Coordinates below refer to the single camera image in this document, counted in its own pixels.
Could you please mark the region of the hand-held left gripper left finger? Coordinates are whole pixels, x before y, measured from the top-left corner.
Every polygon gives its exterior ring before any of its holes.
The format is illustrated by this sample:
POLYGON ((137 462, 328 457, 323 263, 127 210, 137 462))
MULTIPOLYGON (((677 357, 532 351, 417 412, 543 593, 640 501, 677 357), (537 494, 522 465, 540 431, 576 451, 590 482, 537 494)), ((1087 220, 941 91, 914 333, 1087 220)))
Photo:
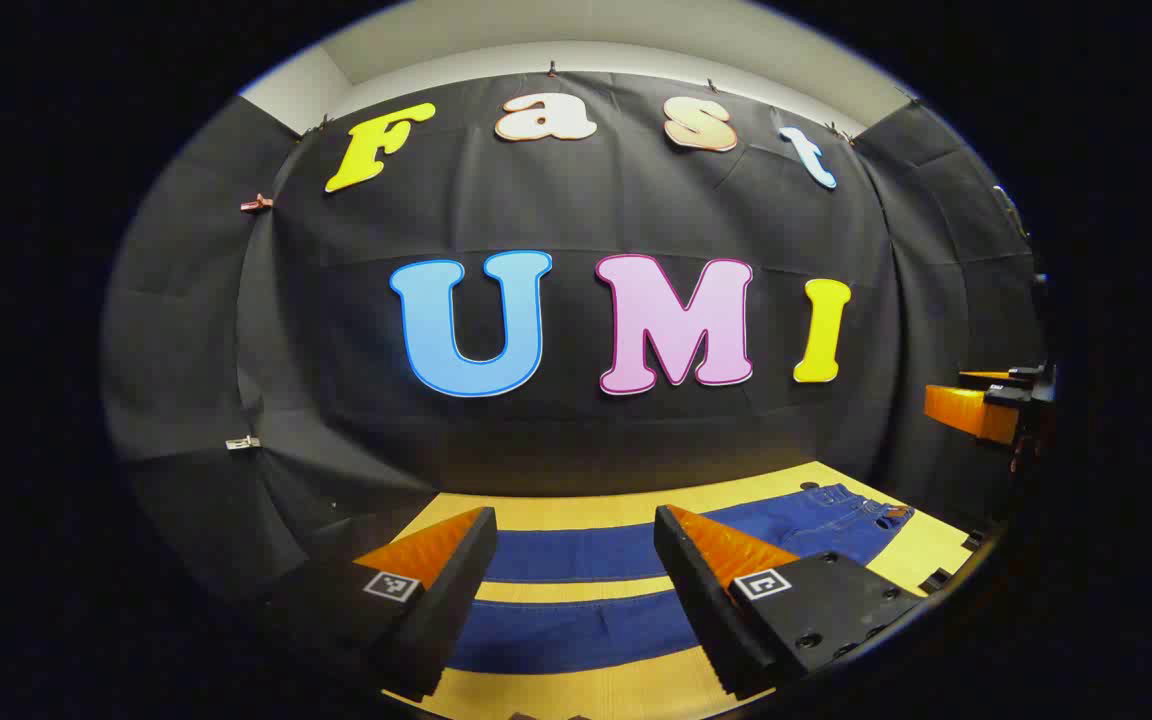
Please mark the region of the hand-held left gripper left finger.
POLYGON ((366 553, 310 559, 256 596, 256 621, 338 682, 420 702, 435 692, 497 551, 479 506, 366 553))

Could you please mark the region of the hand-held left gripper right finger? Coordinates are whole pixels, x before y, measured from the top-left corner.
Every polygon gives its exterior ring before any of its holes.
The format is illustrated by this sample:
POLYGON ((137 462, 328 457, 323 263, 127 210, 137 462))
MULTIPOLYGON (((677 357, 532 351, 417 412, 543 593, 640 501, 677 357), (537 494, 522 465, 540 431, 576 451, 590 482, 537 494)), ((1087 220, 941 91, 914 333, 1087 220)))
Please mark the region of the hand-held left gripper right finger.
POLYGON ((799 556, 676 505, 657 555, 723 691, 738 700, 828 674, 924 601, 841 553, 799 556))

